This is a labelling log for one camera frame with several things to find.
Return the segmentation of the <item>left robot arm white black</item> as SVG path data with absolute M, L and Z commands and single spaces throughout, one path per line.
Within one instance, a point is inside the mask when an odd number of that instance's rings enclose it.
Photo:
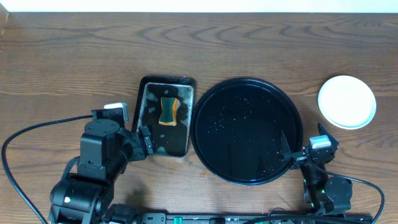
M 91 118 L 80 139 L 80 156 L 68 162 L 50 193 L 52 223 L 102 223 L 116 179 L 129 162 L 154 153 L 151 128 L 130 132 L 121 108 L 93 110 Z

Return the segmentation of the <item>light blue plate front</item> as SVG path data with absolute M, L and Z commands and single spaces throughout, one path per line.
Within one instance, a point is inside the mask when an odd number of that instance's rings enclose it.
M 327 80 L 318 92 L 318 107 L 323 117 L 342 129 L 360 129 L 376 114 L 376 98 L 360 79 L 339 75 Z

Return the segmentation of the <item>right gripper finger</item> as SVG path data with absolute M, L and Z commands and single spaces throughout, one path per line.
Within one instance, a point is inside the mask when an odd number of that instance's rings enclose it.
M 317 124 L 318 132 L 320 136 L 327 136 L 329 139 L 332 139 L 333 136 L 325 129 L 325 127 L 321 124 Z
M 285 160 L 287 160 L 289 158 L 288 155 L 290 154 L 290 147 L 289 147 L 289 144 L 287 142 L 287 138 L 286 138 L 285 133 L 284 133 L 283 130 L 281 131 L 280 143 L 281 143 L 281 150 L 280 150 L 280 152 L 281 152 L 281 160 L 285 161 Z

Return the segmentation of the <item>orange green scrub sponge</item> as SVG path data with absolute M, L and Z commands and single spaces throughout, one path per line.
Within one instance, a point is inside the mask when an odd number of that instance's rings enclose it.
M 173 97 L 162 97 L 160 102 L 162 111 L 159 118 L 159 124 L 164 126 L 176 126 L 179 100 Z

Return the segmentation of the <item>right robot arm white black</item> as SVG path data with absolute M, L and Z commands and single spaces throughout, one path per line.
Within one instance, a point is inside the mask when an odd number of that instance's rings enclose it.
M 316 215 L 343 216 L 351 209 L 352 181 L 327 174 L 325 164 L 335 158 L 339 142 L 318 124 L 319 135 L 309 139 L 301 151 L 292 152 L 287 138 L 281 133 L 281 157 L 291 169 L 303 175 L 304 200 L 312 205 Z

